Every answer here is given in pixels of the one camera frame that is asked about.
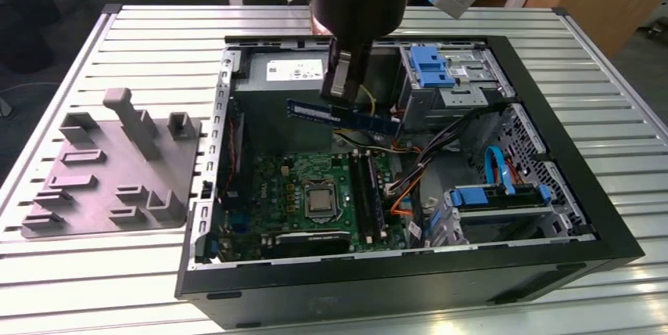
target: blue plastic latch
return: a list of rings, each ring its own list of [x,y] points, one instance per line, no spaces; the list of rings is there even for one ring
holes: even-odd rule
[[[438,222],[438,219],[441,216],[441,209],[443,209],[443,206],[438,207],[435,209],[435,212],[433,213],[433,215],[430,215],[430,222],[429,222],[429,229],[427,230],[431,230],[433,227],[435,226],[435,223]]]
[[[217,240],[209,240],[209,253],[215,255],[218,252],[218,241]]]
[[[410,63],[419,77],[419,87],[453,87],[455,80],[445,70],[445,60],[435,47],[410,47]]]
[[[454,87],[454,83],[454,79],[446,71],[422,71],[419,73],[419,87],[422,88]]]
[[[403,196],[403,198],[401,199],[401,202],[398,203],[398,209],[399,210],[411,210],[413,208],[413,204],[410,202],[410,198],[407,198],[407,196]]]
[[[461,198],[461,193],[458,192],[458,190],[451,190],[449,192],[449,198],[451,200],[451,205],[454,207],[458,207],[461,206],[461,203],[463,202],[462,198]]]
[[[550,188],[545,184],[541,184],[541,185],[538,185],[538,192],[539,192],[539,196],[542,196],[543,204],[547,204],[551,201]]]
[[[445,60],[435,47],[410,47],[410,59],[418,72],[445,71]]]
[[[482,188],[461,188],[458,189],[458,193],[461,194],[463,204],[475,205],[489,203],[487,196],[485,195]]]

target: motherboard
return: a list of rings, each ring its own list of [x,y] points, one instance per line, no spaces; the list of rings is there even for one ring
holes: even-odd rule
[[[382,204],[358,209],[371,198],[379,200],[379,188],[391,179],[385,153],[254,157],[247,211],[225,221],[233,250],[225,259],[298,256],[299,248],[314,244],[313,235],[326,239],[309,250],[317,254],[402,249],[401,225],[385,224]],[[271,243],[279,242],[286,255],[271,253]]]

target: yellow wire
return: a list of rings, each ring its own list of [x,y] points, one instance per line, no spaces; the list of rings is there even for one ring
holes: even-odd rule
[[[363,85],[359,85],[358,86],[362,91],[366,93],[366,96],[367,96],[367,99],[370,100],[371,102],[371,116],[375,114],[375,98],[373,98],[373,95],[371,93],[367,91],[367,89],[363,87]]]

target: green circuit board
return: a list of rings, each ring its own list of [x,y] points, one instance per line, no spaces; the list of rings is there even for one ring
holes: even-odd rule
[[[382,187],[391,180],[385,153],[374,153],[375,180]],[[333,190],[339,210],[325,222],[306,216],[306,192],[309,188]],[[257,234],[298,232],[301,230],[337,230],[350,233],[350,252],[401,248],[401,225],[386,228],[386,238],[371,243],[358,239],[358,228],[347,173],[347,154],[286,154],[258,156],[251,167],[251,197],[247,233],[231,238],[237,259],[261,258]]]

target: slotted aluminum table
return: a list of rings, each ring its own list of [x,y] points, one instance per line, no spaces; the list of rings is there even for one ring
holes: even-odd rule
[[[123,6],[99,16],[0,189],[0,333],[219,331],[173,298],[182,229],[26,241],[21,219],[59,150],[65,112],[113,119],[101,106],[103,89],[122,86],[153,118],[174,110],[207,117],[225,35],[309,31],[305,7]],[[471,9],[450,20],[434,9],[409,8],[395,34],[507,36],[646,256],[529,304],[253,332],[665,331],[668,134],[571,19],[549,9]],[[209,128],[203,120],[202,132]]]

